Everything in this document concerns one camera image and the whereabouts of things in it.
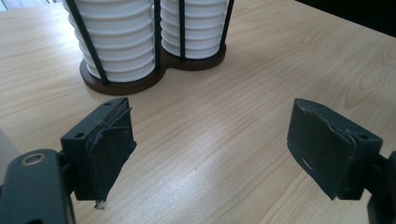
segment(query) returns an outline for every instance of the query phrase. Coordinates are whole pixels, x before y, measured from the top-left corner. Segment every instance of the black plastic part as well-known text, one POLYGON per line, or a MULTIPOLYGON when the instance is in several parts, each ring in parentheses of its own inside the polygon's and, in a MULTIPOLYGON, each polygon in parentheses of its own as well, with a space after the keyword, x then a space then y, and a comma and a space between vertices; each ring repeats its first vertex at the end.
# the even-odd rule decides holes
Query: black plastic part
POLYGON ((63 150, 58 153, 58 158, 64 178, 64 188, 66 189, 67 195, 70 195, 75 190, 76 185, 79 182, 78 172, 76 167, 66 160, 63 150))
POLYGON ((184 0, 178 0, 178 15, 180 28, 180 60, 186 61, 186 8, 184 0))
POLYGON ((367 204, 370 223, 396 223, 396 152, 388 160, 381 158, 375 165, 375 172, 372 183, 376 184, 376 191, 372 192, 367 204))
POLYGON ((294 101, 289 150, 331 199, 361 197, 364 169, 376 160, 381 145, 381 138, 330 108, 294 101))
POLYGON ((385 177, 385 167, 388 160, 378 155, 376 160, 366 165, 362 185, 380 202, 389 201, 390 194, 385 177))
POLYGON ((9 164, 0 200, 0 223, 75 223, 56 151, 35 150, 9 164))
POLYGON ((161 69, 161 0, 154 0, 155 69, 161 69))
POLYGON ((78 200, 106 200, 136 147, 130 110, 128 98, 109 101, 62 137, 64 157, 78 172, 78 200))
POLYGON ((348 21, 396 37, 394 0, 297 0, 348 21))

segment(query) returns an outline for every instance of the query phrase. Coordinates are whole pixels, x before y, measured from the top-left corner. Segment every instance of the wood grain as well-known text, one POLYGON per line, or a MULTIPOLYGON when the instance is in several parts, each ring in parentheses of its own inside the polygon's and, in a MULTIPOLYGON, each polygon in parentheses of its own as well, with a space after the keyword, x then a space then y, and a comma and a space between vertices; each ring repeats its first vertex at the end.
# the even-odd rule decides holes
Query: wood grain
MULTIPOLYGON (((0 14, 0 127, 21 152, 113 99, 87 88, 62 5, 0 14)), ((130 95, 138 147, 105 211, 78 223, 368 223, 369 194, 331 201, 286 146, 293 99, 329 106, 396 148, 396 41, 290 0, 236 1, 224 62, 170 69, 130 95)))

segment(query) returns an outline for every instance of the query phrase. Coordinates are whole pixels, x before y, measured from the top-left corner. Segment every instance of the stacked white cups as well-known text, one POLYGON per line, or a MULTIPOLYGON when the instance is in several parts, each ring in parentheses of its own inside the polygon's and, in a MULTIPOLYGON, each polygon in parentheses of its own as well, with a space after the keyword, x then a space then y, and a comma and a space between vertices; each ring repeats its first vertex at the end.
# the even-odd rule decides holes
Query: stacked white cups
MULTIPOLYGON (((64 8, 70 10, 64 2, 64 8)), ((153 0, 75 0, 109 81, 130 82, 155 67, 153 0)), ((90 73, 100 78, 80 31, 75 34, 90 73)))
MULTIPOLYGON (((185 0, 186 58, 204 59, 219 51, 227 0, 185 0)), ((163 48, 180 56, 178 0, 161 1, 163 48)))

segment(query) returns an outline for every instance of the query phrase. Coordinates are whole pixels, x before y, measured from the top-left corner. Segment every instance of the round hole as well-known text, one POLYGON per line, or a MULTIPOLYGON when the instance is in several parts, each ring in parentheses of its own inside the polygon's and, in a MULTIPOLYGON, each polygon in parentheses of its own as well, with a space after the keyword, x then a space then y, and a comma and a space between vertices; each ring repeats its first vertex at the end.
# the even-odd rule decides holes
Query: round hole
POLYGON ((366 134, 359 134, 359 138, 361 138, 361 139, 369 139, 369 136, 367 136, 366 134))
POLYGON ((24 166, 30 166, 43 161, 45 158, 46 158, 46 154, 39 152, 23 158, 21 164, 24 166))
POLYGON ((80 138, 82 136, 84 136, 84 133, 76 133, 75 138, 80 138))

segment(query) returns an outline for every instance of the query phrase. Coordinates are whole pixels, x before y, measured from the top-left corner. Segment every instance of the black metal rack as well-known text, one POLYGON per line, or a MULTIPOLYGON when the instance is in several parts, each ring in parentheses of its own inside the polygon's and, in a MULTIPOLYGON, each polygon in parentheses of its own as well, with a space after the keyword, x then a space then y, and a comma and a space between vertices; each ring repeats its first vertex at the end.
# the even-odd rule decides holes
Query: black metal rack
POLYGON ((180 23, 180 56, 174 56, 168 53, 162 47, 161 36, 161 0, 154 0, 154 43, 155 43, 155 68, 154 70, 137 81, 133 82, 110 82, 107 78, 106 71, 101 63, 101 60, 96 52, 96 48, 92 43, 90 34, 81 15, 78 11, 75 0, 65 0, 70 8, 70 14, 76 21, 77 27, 81 32, 82 38, 87 46, 92 60, 99 73, 100 79, 93 77, 87 68, 87 63, 83 60, 80 64, 80 73, 87 86, 94 91, 110 95, 128 95, 144 91, 155 84, 157 84, 165 74, 167 68, 176 68, 186 71, 200 71, 220 64, 225 57, 226 53, 226 36, 228 27, 230 25, 231 15, 233 11, 233 0, 228 3, 228 8, 223 24, 223 31, 219 43, 219 51, 206 59, 194 60, 186 58, 186 27, 185 27, 185 0, 179 0, 179 23, 180 23))

